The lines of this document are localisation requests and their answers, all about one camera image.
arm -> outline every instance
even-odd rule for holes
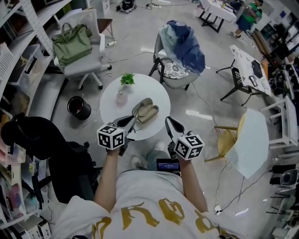
[[[178,160],[181,167],[184,196],[200,212],[206,212],[207,211],[206,199],[200,188],[191,160],[186,161],[180,157],[178,157]]]
[[[255,12],[253,12],[253,11],[249,11],[249,13],[250,13],[250,15],[253,16],[255,19],[257,18],[257,15],[256,15]]]
[[[94,195],[94,202],[111,212],[116,203],[116,174],[119,148],[108,151],[100,183]]]

chair wheel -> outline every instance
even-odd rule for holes
[[[86,142],[84,143],[84,146],[85,146],[86,148],[89,148],[89,146],[90,146],[89,142],[86,141]]]

black office chair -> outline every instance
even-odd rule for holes
[[[14,116],[3,125],[1,137],[10,146],[13,154],[14,144],[26,150],[31,158],[49,159],[50,176],[41,180],[32,176],[34,190],[24,182],[22,186],[36,196],[42,207],[41,188],[50,181],[59,202],[67,204],[72,196],[93,200],[98,186],[97,176],[101,168],[94,169],[92,159],[87,152],[88,142],[84,146],[75,142],[66,142],[57,127],[42,117],[25,117],[23,113]]]

patterned cushion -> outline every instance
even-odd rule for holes
[[[182,69],[179,67],[173,60],[167,57],[163,57],[161,59],[163,62],[165,69],[164,69],[164,76],[170,79],[182,79],[189,75],[190,70]],[[158,71],[161,72],[161,65],[158,64]]]

gray chair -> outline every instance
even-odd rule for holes
[[[193,81],[195,81],[199,75],[193,73],[192,71],[190,71],[189,75],[186,76],[185,78],[182,79],[170,79],[167,78],[164,75],[164,69],[165,66],[163,64],[163,62],[161,61],[161,59],[158,56],[158,53],[163,50],[163,44],[160,38],[160,35],[158,34],[157,36],[157,40],[156,40],[156,44],[155,44],[155,51],[154,51],[154,66],[151,69],[149,76],[151,76],[155,70],[158,70],[159,75],[160,75],[160,83],[163,84],[163,82],[165,82],[167,84],[168,87],[172,88],[172,89],[176,89],[182,86],[185,86],[185,90],[188,89],[189,84],[192,83]]]

